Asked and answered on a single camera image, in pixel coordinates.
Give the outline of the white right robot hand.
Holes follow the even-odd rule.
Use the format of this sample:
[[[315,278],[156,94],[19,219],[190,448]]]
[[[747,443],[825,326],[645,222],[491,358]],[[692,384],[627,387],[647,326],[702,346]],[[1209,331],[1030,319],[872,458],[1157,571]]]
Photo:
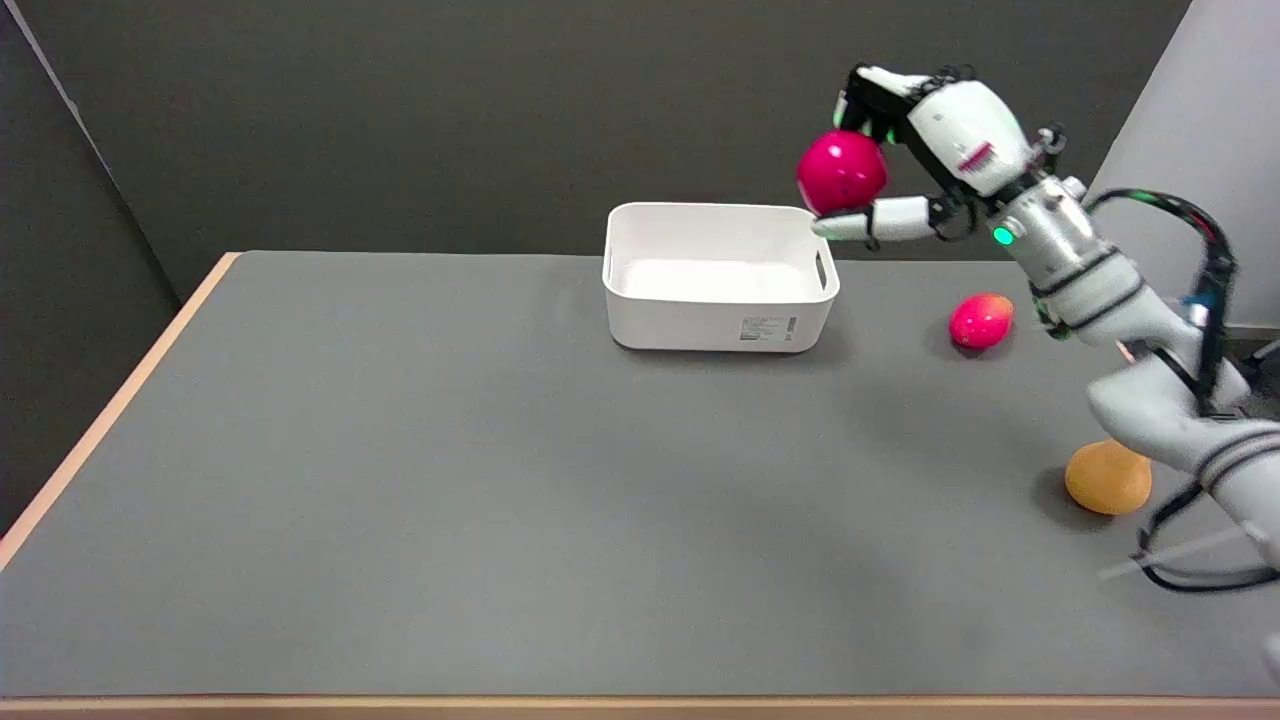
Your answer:
[[[970,67],[908,76],[855,65],[833,111],[836,129],[910,151],[938,184],[933,196],[876,199],[815,215],[829,242],[961,240],[1036,182],[1036,150],[1007,104]]]

